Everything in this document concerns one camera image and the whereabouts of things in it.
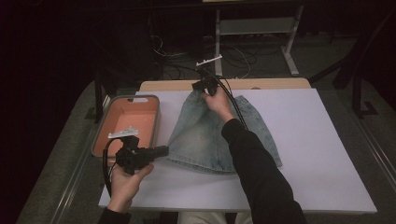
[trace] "person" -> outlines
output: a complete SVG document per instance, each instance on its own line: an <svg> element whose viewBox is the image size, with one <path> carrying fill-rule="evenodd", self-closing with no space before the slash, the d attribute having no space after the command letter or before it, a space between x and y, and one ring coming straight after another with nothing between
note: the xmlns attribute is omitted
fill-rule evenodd
<svg viewBox="0 0 396 224"><path fill-rule="evenodd" d="M257 135L246 130L240 120L233 117L225 91L218 87L215 95L203 92L202 97L209 109L224 122L221 134L229 144L233 166L247 196L253 223L306 223L301 206L294 201L289 182L277 169L272 156L263 150ZM128 223L130 217L125 214L126 210L137 193L140 181L152 169L150 165L136 176L127 176L120 167L115 168L112 175L113 196L101 217L101 220L113 219L100 223ZM116 219L118 217L124 217L124 222L117 222L121 220Z"/></svg>

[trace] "white table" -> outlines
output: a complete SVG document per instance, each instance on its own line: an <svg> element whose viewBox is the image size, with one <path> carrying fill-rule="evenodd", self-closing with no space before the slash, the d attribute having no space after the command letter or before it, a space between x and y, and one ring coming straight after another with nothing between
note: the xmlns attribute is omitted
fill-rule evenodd
<svg viewBox="0 0 396 224"><path fill-rule="evenodd" d="M144 91L161 102L157 146L166 145L182 103L190 91ZM261 113L271 131L283 166L282 174L305 212L375 213L315 89L233 91L244 95ZM247 211L248 202L237 175L206 175L166 159L141 183L133 208L163 211ZM107 206L103 190L99 205Z"/></svg>

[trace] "orange bin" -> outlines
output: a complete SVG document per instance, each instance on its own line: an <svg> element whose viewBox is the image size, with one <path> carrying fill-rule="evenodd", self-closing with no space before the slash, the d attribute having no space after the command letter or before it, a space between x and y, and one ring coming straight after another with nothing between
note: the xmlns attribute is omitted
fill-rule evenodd
<svg viewBox="0 0 396 224"><path fill-rule="evenodd" d="M103 156L110 133L118 133L130 126L137 129L139 134L138 147L154 147L160 123L160 100L155 95L125 95L113 98L102 117L98 132L92 145L92 154ZM121 140L115 140L108 148L108 157L115 158L115 154L122 147Z"/></svg>

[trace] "black long-sleeved shirt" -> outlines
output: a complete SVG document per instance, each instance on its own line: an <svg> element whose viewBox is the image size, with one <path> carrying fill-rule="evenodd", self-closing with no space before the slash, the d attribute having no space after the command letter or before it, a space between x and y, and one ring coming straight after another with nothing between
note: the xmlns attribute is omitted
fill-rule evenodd
<svg viewBox="0 0 396 224"><path fill-rule="evenodd" d="M306 223L288 181L257 135L245 130L238 119L229 120L221 134L229 144L233 166L247 195L253 223ZM105 209L99 223L123 224L128 223L129 218L128 214Z"/></svg>

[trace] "light blue denim fabric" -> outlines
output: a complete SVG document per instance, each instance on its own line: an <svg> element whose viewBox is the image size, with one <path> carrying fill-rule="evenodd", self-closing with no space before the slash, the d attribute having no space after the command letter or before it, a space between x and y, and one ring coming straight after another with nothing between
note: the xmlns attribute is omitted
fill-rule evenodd
<svg viewBox="0 0 396 224"><path fill-rule="evenodd" d="M276 144L260 113L243 96L235 97L235 101L249 130L257 134L276 165L281 166ZM232 111L238 118L233 106ZM221 135L223 125L207 107L201 92L193 91L184 102L169 139L168 160L204 173L235 174L230 149Z"/></svg>

